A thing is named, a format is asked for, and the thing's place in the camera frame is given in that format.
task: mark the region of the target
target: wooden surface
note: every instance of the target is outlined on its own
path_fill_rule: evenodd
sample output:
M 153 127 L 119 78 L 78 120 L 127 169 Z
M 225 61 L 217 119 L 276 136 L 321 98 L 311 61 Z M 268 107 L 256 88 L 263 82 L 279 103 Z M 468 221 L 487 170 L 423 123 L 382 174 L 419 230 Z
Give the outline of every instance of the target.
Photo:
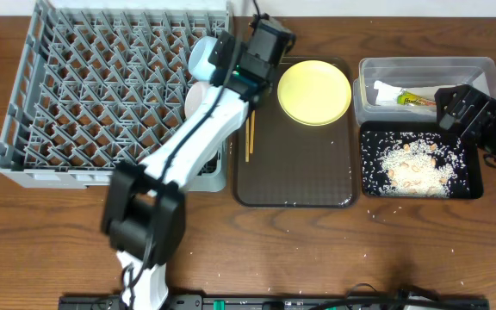
M 496 19 L 287 18 L 293 55 L 488 56 Z M 28 18 L 0 17 L 0 130 Z M 208 294 L 343 295 L 359 282 L 485 295 L 496 309 L 496 171 L 477 201 L 369 199 L 344 211 L 250 209 L 229 187 L 188 196 L 187 232 L 168 265 L 173 288 Z M 66 293 L 120 288 L 99 233 L 105 187 L 23 189 L 0 175 L 0 309 L 54 309 Z

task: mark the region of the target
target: wooden chopstick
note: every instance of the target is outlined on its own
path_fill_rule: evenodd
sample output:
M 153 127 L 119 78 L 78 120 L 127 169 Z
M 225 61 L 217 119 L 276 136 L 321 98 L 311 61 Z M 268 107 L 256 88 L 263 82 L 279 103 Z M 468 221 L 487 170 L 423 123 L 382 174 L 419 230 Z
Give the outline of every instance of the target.
M 256 128 L 256 111 L 251 111 L 251 130 L 250 130 L 250 154 L 254 153 L 254 129 Z
M 250 120 L 246 119 L 246 143 L 245 143 L 246 163 L 250 161 Z

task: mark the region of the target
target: yellow plate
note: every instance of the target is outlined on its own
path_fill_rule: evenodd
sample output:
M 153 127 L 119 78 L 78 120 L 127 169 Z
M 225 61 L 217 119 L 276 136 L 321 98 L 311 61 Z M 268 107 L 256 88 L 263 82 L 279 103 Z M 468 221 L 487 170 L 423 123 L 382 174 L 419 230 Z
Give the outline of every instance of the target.
M 318 60 L 291 66 L 282 75 L 277 92 L 284 112 L 310 126 L 339 119 L 351 102 L 347 77 L 334 65 Z

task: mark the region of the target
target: white wall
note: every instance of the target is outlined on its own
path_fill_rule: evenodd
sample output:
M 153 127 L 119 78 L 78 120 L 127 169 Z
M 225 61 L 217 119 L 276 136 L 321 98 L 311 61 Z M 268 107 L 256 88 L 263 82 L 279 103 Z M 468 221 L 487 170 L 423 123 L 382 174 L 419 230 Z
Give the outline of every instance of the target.
M 29 16 L 35 0 L 0 0 L 0 16 Z M 50 0 L 55 7 L 219 9 L 226 0 Z M 231 0 L 240 15 L 242 0 Z M 494 0 L 258 0 L 272 16 L 463 16 L 496 17 Z

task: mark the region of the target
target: clear plastic bin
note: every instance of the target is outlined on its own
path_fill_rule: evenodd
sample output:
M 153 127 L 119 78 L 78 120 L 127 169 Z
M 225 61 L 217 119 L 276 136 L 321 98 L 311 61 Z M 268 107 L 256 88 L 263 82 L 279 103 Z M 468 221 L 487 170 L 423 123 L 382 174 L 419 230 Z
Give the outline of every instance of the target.
M 353 83 L 357 123 L 436 121 L 435 107 L 378 106 L 375 81 L 402 88 L 470 84 L 496 99 L 496 67 L 488 57 L 399 57 L 363 59 Z

